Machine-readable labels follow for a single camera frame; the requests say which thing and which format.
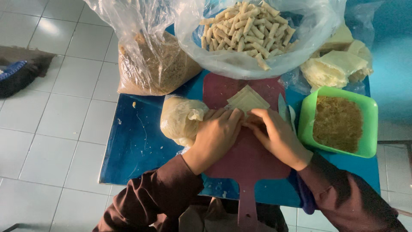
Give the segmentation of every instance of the cutting board handle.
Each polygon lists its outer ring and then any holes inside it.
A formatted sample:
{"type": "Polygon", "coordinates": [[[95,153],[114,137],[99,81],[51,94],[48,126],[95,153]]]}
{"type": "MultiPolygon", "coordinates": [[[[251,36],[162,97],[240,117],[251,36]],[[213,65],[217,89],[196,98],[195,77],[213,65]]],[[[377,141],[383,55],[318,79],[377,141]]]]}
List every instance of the cutting board handle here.
{"type": "Polygon", "coordinates": [[[255,183],[239,183],[239,210],[237,224],[242,232],[256,232],[258,229],[255,183]]]}

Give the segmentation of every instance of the cutting board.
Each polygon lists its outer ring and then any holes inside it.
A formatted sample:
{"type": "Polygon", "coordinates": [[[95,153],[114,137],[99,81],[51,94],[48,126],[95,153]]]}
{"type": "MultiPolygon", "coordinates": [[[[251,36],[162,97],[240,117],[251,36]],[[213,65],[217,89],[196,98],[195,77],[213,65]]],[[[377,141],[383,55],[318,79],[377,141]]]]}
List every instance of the cutting board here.
{"type": "MultiPolygon", "coordinates": [[[[279,93],[285,97],[278,79],[235,80],[209,73],[203,81],[203,102],[210,109],[223,108],[227,99],[249,85],[277,111],[279,93]]],[[[242,127],[234,146],[204,173],[211,178],[231,178],[239,184],[238,225],[241,231],[256,231],[255,183],[261,179],[286,178],[290,167],[267,151],[250,129],[242,127]]]]}

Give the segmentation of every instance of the blue wall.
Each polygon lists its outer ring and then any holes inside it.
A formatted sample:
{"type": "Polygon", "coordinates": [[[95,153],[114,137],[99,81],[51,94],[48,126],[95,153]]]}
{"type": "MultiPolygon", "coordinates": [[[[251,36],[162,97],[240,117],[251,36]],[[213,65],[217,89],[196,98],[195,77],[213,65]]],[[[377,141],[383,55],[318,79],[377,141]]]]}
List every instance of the blue wall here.
{"type": "Polygon", "coordinates": [[[412,1],[387,0],[375,13],[375,73],[369,80],[380,120],[412,124],[411,12],[412,1]]]}

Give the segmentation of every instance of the table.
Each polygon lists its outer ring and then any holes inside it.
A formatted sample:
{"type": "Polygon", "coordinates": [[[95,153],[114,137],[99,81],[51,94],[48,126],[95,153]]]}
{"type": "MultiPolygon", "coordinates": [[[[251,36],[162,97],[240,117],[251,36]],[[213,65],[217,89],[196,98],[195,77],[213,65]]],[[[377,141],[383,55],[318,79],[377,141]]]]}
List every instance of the table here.
{"type": "MultiPolygon", "coordinates": [[[[173,94],[190,99],[202,100],[203,78],[209,71],[199,75],[178,88],[173,94]]],[[[370,96],[369,79],[364,80],[366,95],[370,96]]],[[[305,95],[286,89],[286,102],[296,111],[296,126],[299,122],[300,107],[305,95]]],[[[183,147],[166,138],[160,131],[160,114],[164,96],[137,96],[120,94],[113,124],[106,147],[105,157],[99,177],[100,183],[125,185],[130,178],[156,169],[173,158],[183,147]]],[[[340,169],[353,172],[380,193],[378,164],[376,156],[365,159],[356,156],[333,154],[319,150],[320,154],[340,169]]],[[[257,202],[301,207],[302,202],[295,191],[295,171],[287,179],[260,180],[255,185],[257,202]]],[[[202,195],[239,198],[239,187],[231,179],[213,179],[202,175],[204,190],[202,195]]]]}

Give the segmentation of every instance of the green bowl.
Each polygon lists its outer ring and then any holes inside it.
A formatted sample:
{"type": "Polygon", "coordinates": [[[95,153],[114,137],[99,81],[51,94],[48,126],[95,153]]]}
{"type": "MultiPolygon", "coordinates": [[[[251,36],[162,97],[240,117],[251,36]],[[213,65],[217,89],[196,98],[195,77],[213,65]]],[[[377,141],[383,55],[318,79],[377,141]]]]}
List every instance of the green bowl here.
{"type": "Polygon", "coordinates": [[[297,136],[303,144],[314,146],[328,152],[343,153],[363,158],[372,158],[376,154],[378,140],[378,105],[370,97],[333,87],[320,87],[317,91],[303,99],[297,136]],[[359,106],[363,115],[363,133],[359,141],[358,151],[356,153],[345,152],[328,147],[317,143],[313,139],[313,124],[315,120],[316,101],[318,95],[343,97],[349,101],[355,102],[359,106]]]}

